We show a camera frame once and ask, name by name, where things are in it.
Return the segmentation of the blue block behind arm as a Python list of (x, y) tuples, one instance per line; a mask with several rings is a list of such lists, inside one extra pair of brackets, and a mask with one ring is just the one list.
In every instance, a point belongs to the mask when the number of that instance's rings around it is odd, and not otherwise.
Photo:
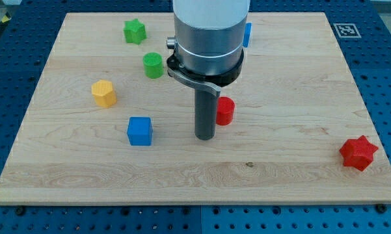
[(243, 35), (243, 47), (249, 46), (251, 30), (252, 30), (252, 23), (251, 22), (246, 23), (245, 31)]

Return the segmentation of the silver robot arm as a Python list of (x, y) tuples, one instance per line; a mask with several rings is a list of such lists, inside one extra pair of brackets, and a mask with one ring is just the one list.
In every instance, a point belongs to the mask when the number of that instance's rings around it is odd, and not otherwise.
[(167, 47), (168, 74), (185, 86), (215, 97), (237, 79), (249, 0), (173, 0), (173, 37)]

